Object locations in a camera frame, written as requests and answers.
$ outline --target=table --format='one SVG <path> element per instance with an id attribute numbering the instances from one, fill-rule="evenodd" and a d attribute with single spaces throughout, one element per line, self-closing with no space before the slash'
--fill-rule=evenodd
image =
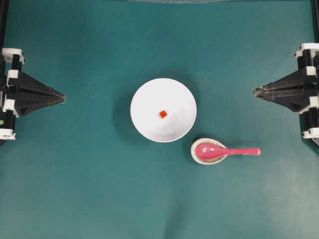
<path id="1" fill-rule="evenodd" d="M 308 0 L 11 1 L 5 47 L 68 98 L 17 119 L 0 149 L 0 238 L 317 238 L 318 150 L 297 114 L 252 94 L 295 71 L 295 50 L 313 41 Z M 159 77 L 198 106 L 172 143 L 130 119 L 136 89 Z M 199 165 L 200 137 L 263 155 Z"/>

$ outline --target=spoon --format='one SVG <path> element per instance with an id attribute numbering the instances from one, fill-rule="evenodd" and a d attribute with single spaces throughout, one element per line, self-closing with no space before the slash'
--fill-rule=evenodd
<path id="1" fill-rule="evenodd" d="M 202 143 L 196 147 L 196 156 L 202 160 L 212 160 L 227 155 L 261 155 L 260 148 L 222 148 L 212 143 Z"/>

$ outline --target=white clamp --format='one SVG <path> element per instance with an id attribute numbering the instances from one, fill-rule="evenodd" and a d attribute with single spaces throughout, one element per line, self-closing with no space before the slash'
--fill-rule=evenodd
<path id="1" fill-rule="evenodd" d="M 12 63 L 13 55 L 20 56 L 20 62 L 24 64 L 24 56 L 21 49 L 17 48 L 2 48 L 2 55 L 4 56 L 4 60 L 8 63 Z"/>
<path id="2" fill-rule="evenodd" d="M 13 132 L 13 129 L 0 128 L 0 139 L 15 140 L 15 133 Z"/>

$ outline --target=white bowl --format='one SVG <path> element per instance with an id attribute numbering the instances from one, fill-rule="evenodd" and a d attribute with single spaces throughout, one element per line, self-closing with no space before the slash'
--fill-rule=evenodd
<path id="1" fill-rule="evenodd" d="M 182 138 L 196 119 L 196 101 L 182 83 L 159 78 L 146 82 L 134 94 L 131 118 L 135 128 L 156 142 L 172 142 Z"/>

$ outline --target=white bracket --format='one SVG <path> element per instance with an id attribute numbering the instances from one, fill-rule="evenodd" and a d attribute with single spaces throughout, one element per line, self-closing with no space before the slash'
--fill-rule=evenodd
<path id="1" fill-rule="evenodd" d="M 24 64 L 24 56 L 21 49 L 17 48 L 2 48 L 2 55 L 6 62 L 12 63 L 13 55 L 20 56 L 20 62 Z"/>
<path id="2" fill-rule="evenodd" d="M 319 51 L 319 43 L 304 43 L 300 46 L 300 50 L 296 51 L 295 58 L 303 56 L 304 50 L 310 50 L 311 58 L 316 56 L 316 51 Z"/>
<path id="3" fill-rule="evenodd" d="M 13 129 L 0 128 L 0 139 L 15 140 L 15 133 L 13 132 Z"/>
<path id="4" fill-rule="evenodd" d="M 3 112 L 6 112 L 7 110 L 10 110 L 10 111 L 13 111 L 13 114 L 19 118 L 19 114 L 16 112 L 15 108 L 14 108 L 14 100 L 10 100 L 10 99 L 7 99 L 6 96 L 4 98 L 4 104 L 3 104 L 3 107 L 2 107 L 2 111 Z"/>

